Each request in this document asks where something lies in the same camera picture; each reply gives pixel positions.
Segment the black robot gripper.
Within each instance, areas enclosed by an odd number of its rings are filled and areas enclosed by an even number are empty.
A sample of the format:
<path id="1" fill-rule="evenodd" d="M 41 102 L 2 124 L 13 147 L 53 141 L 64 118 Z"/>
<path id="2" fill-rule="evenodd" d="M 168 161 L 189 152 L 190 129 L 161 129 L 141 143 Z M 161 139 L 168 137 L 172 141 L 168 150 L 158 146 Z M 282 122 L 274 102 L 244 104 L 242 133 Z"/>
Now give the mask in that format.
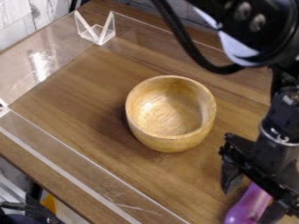
<path id="1" fill-rule="evenodd" d="M 281 143 L 260 134 L 256 141 L 224 135 L 220 187 L 228 194 L 246 176 L 272 196 L 258 224 L 276 224 L 285 215 L 299 216 L 299 143 Z"/>

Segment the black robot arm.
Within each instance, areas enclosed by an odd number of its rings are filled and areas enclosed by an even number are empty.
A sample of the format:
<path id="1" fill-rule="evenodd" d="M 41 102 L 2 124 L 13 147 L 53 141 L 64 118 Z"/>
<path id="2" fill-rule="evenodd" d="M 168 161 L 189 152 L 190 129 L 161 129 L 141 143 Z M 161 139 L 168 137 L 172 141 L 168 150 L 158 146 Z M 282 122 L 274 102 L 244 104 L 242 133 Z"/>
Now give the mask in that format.
<path id="1" fill-rule="evenodd" d="M 228 133 L 220 148 L 221 187 L 226 191 L 252 180 L 248 204 L 265 194 L 272 201 L 256 220 L 276 224 L 299 217 L 299 0 L 186 0 L 218 33 L 230 66 L 208 66 L 218 74 L 244 67 L 272 70 L 270 104 L 249 141 Z"/>

